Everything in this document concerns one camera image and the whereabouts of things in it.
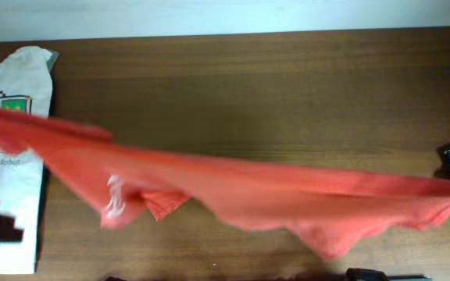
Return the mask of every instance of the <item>white logo on red cloth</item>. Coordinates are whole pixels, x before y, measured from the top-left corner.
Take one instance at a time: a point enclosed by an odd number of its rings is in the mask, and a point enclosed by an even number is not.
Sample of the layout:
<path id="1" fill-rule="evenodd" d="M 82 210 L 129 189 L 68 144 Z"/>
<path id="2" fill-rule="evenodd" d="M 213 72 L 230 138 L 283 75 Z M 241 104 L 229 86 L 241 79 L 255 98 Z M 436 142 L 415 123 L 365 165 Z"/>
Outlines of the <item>white logo on red cloth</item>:
<path id="1" fill-rule="evenodd" d="M 115 218 L 121 215 L 126 207 L 126 202 L 123 200 L 123 195 L 121 194 L 121 187 L 124 181 L 117 175 L 111 175 L 107 185 L 110 187 L 110 202 L 105 207 L 107 211 L 107 218 Z"/>

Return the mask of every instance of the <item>white fabric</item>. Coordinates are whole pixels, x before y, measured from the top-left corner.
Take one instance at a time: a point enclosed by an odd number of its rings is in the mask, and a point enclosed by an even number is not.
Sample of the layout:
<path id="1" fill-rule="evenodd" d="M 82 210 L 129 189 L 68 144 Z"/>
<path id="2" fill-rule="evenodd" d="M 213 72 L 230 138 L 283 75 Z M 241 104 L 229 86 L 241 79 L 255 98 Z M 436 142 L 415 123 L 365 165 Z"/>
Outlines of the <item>white fabric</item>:
<path id="1" fill-rule="evenodd" d="M 0 108 L 48 116 L 51 57 L 48 50 L 24 47 L 1 62 Z M 34 273 L 42 173 L 43 161 L 32 151 L 16 156 L 0 151 L 0 214 L 14 217 L 15 227 L 23 229 L 22 242 L 0 243 L 0 273 Z"/>

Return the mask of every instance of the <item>brown wooden surface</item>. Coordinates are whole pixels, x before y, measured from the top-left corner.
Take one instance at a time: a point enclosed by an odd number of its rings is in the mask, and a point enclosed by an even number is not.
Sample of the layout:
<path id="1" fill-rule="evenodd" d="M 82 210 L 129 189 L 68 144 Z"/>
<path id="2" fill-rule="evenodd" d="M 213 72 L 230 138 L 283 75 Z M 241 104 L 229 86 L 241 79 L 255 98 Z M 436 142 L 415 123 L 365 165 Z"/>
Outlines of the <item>brown wooden surface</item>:
<path id="1" fill-rule="evenodd" d="M 450 28 L 0 43 L 60 52 L 55 115 L 122 144 L 431 176 L 450 141 Z M 348 267 L 450 280 L 450 220 L 394 228 L 325 263 L 286 231 L 244 233 L 192 201 L 125 230 L 58 180 L 34 276 L 0 280 L 268 279 Z"/>

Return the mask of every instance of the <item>white wall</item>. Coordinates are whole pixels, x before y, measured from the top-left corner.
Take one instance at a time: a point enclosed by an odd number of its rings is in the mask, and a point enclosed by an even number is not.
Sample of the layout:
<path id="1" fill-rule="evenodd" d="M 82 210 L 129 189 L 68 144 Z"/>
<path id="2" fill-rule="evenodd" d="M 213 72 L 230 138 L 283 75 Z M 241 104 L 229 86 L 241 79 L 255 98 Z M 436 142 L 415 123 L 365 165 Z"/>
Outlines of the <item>white wall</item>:
<path id="1" fill-rule="evenodd" d="M 450 0 L 0 0 L 0 41 L 450 26 Z"/>

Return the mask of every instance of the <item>red fabric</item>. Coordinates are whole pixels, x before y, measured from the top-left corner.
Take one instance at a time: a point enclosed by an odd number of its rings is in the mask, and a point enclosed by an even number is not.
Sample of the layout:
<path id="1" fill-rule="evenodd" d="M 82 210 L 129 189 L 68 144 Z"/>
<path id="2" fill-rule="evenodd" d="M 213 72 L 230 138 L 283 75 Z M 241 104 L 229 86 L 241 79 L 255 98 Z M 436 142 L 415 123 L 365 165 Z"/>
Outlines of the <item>red fabric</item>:
<path id="1" fill-rule="evenodd" d="M 425 229 L 450 216 L 450 180 L 303 168 L 126 148 L 109 132 L 0 110 L 0 147 L 30 148 L 122 227 L 148 208 L 162 219 L 190 196 L 246 230 L 287 228 L 325 258 L 391 225 Z"/>

